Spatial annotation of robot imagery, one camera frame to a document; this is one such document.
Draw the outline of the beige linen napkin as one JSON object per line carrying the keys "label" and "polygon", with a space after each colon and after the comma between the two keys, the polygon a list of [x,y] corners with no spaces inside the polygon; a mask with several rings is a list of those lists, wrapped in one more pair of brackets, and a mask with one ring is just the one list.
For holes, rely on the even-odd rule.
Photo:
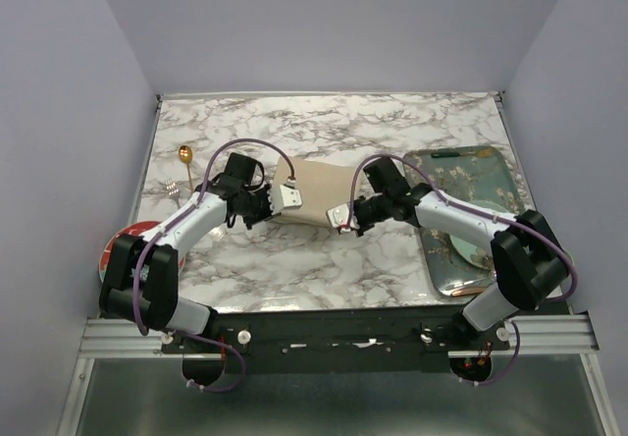
{"label": "beige linen napkin", "polygon": [[330,228],[327,211],[349,202],[349,189],[355,166],[307,161],[291,157],[296,184],[303,204],[296,210],[285,210],[274,221],[279,224]]}

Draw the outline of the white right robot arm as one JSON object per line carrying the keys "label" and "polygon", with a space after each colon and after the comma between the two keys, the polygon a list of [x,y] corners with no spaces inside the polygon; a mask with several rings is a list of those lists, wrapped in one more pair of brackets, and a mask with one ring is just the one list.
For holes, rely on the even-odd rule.
{"label": "white right robot arm", "polygon": [[352,195],[339,229],[361,236],[393,219],[444,232],[488,253],[495,281],[456,312],[447,327],[459,347],[476,348],[490,328],[520,311],[537,309],[564,281],[577,286],[572,259],[538,211],[500,214],[445,193],[429,177],[411,186],[397,169],[398,160],[376,154],[358,165],[354,174],[366,176],[375,194]]}

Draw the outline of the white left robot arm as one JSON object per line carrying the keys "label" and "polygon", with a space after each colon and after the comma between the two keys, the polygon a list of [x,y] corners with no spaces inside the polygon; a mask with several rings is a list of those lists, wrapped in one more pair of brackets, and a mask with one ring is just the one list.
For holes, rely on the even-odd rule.
{"label": "white left robot arm", "polygon": [[237,215],[250,227],[272,216],[269,189],[261,181],[262,164],[233,153],[225,170],[199,185],[175,214],[143,234],[121,234],[112,243],[99,296],[104,313],[140,325],[142,333],[183,332],[196,352],[210,351],[218,330],[216,311],[179,296],[180,263],[211,230],[232,226]]}

